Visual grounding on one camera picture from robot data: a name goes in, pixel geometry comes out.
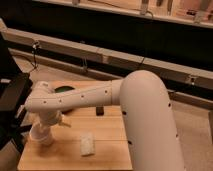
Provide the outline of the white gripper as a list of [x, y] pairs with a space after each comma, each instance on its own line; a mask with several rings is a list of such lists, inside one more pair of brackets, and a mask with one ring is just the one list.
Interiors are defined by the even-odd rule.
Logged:
[[39, 122], [42, 126], [53, 126], [62, 121], [62, 113], [60, 111], [48, 111], [38, 114]]

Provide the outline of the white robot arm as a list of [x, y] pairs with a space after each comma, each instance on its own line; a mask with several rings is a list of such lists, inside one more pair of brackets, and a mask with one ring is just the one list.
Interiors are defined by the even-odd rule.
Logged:
[[167, 89], [150, 71], [61, 93], [40, 81], [25, 102], [48, 126], [63, 110], [111, 105], [121, 108], [134, 171], [186, 171]]

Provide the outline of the yellow object under arm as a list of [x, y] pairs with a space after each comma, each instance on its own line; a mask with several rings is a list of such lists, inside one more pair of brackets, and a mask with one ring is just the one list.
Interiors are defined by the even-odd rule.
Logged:
[[71, 124], [66, 123], [66, 122], [63, 120], [63, 118], [60, 120], [59, 126], [71, 128]]

